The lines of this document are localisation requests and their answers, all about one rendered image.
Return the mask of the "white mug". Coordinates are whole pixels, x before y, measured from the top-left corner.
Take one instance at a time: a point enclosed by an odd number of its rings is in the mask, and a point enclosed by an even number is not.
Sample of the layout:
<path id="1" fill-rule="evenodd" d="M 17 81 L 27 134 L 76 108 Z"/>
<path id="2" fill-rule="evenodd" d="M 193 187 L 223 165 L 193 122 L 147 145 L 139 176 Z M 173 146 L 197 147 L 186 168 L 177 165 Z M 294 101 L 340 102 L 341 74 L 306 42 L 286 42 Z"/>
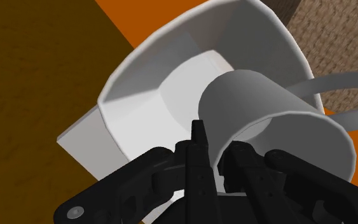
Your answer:
<path id="1" fill-rule="evenodd" d="M 284 150 L 358 185 L 358 151 L 349 135 L 358 130 L 358 110 L 327 116 L 305 102 L 306 96 L 344 88 L 358 88 L 358 72 L 329 74 L 287 88 L 250 70 L 217 77 L 198 105 L 211 166 L 217 167 L 232 141 L 245 141 L 259 155 Z"/>

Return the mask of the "white flat block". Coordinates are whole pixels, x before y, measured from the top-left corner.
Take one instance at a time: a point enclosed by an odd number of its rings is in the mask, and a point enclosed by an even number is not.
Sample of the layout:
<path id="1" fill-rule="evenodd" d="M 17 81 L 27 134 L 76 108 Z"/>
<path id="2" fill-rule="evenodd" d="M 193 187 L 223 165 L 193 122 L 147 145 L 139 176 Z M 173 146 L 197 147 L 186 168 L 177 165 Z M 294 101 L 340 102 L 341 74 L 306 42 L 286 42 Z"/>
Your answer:
<path id="1" fill-rule="evenodd" d="M 106 129 L 97 106 L 61 133 L 57 143 L 96 180 L 128 163 Z"/>

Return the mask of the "white flared bowl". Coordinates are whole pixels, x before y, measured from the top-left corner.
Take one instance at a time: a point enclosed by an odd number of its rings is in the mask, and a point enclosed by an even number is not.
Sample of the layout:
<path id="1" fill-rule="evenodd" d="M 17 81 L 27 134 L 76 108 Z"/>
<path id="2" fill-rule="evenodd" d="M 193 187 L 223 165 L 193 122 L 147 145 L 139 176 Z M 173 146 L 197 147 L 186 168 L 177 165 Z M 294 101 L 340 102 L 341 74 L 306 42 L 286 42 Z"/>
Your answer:
<path id="1" fill-rule="evenodd" d="M 204 90 L 235 70 L 260 73 L 284 88 L 313 76 L 294 38 L 260 0 L 208 0 L 128 55 L 98 106 L 119 149 L 135 159 L 188 137 Z M 319 95 L 305 102 L 322 111 Z"/>

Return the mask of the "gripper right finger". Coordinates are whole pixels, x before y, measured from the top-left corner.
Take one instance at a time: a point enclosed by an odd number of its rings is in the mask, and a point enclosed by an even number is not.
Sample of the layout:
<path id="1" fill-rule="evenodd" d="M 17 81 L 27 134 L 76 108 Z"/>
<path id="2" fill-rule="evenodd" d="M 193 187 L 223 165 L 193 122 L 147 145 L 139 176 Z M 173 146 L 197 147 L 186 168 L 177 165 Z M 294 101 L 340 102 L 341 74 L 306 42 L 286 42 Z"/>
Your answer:
<path id="1" fill-rule="evenodd" d="M 358 224 L 358 186 L 283 150 L 261 156 L 234 141 L 218 172 L 226 192 L 246 194 L 258 224 Z"/>

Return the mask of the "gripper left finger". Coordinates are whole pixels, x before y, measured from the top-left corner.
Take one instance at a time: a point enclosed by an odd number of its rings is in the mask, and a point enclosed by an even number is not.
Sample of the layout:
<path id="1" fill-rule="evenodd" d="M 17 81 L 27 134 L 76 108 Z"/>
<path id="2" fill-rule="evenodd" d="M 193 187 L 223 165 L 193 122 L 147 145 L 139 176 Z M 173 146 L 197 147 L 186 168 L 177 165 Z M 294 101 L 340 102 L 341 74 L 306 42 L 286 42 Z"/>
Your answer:
<path id="1" fill-rule="evenodd" d="M 176 150 L 155 147 L 59 205 L 54 224 L 139 224 L 184 190 L 185 224 L 222 224 L 208 142 L 201 120 Z"/>

